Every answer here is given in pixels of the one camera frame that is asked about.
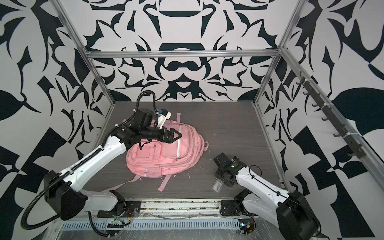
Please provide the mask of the clear plastic ruler box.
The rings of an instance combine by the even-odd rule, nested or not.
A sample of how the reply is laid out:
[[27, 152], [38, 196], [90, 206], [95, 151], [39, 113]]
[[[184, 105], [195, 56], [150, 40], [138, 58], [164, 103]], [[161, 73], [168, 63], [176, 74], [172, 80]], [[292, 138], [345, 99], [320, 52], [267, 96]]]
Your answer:
[[221, 191], [221, 189], [223, 188], [223, 186], [224, 186], [224, 182], [220, 179], [216, 179], [215, 183], [213, 184], [212, 189], [215, 192], [219, 193]]

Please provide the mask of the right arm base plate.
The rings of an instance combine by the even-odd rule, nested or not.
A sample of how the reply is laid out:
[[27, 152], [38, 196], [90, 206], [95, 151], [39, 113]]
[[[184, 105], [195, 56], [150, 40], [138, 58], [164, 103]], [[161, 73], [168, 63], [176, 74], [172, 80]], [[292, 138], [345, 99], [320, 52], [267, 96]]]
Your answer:
[[238, 200], [221, 200], [220, 214], [224, 217], [247, 216], [249, 213]]

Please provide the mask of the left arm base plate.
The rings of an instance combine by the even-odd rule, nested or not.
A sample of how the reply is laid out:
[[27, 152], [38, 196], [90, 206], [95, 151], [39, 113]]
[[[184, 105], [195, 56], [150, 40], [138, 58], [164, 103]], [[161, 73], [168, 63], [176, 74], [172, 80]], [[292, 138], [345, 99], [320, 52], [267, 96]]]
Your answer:
[[118, 203], [111, 211], [99, 211], [98, 218], [130, 218], [138, 215], [141, 210], [141, 201], [125, 201], [125, 203]]

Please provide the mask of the pink student backpack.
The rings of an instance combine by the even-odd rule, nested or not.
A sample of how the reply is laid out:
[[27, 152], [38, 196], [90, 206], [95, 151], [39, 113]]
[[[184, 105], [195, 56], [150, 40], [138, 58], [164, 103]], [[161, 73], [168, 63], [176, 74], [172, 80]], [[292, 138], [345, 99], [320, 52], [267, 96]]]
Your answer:
[[208, 149], [209, 143], [197, 130], [181, 122], [181, 114], [177, 114], [175, 121], [167, 120], [164, 127], [177, 130], [182, 137], [172, 144], [142, 140], [144, 145], [134, 145], [127, 152], [127, 167], [135, 177], [130, 182], [141, 178], [161, 178], [162, 184], [158, 188], [164, 190], [172, 176], [190, 169], [198, 163], [203, 153]]

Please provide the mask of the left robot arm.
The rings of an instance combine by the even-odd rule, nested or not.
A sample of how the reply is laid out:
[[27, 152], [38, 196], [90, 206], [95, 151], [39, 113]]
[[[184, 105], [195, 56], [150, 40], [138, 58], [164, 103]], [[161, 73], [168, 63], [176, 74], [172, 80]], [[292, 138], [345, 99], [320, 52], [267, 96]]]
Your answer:
[[156, 114], [150, 110], [136, 110], [130, 119], [111, 129], [103, 143], [72, 166], [60, 173], [48, 173], [44, 183], [52, 185], [45, 193], [45, 200], [63, 221], [82, 212], [104, 211], [115, 215], [124, 212], [125, 199], [115, 190], [105, 192], [85, 191], [85, 184], [116, 157], [125, 153], [142, 140], [172, 144], [182, 134], [168, 130], [164, 123], [171, 113], [160, 109]]

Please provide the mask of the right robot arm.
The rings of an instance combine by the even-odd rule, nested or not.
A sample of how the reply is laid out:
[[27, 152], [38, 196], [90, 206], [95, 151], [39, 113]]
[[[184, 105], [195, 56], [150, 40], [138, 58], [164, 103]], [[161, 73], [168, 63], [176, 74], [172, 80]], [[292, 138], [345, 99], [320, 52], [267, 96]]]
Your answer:
[[255, 217], [277, 227], [286, 240], [310, 240], [321, 233], [320, 221], [300, 192], [289, 192], [271, 184], [237, 157], [229, 159], [221, 153], [214, 162], [218, 166], [213, 186], [216, 192], [223, 186], [244, 188], [233, 200], [222, 200], [220, 210], [223, 217], [251, 218], [249, 225], [241, 224], [242, 234], [256, 228]]

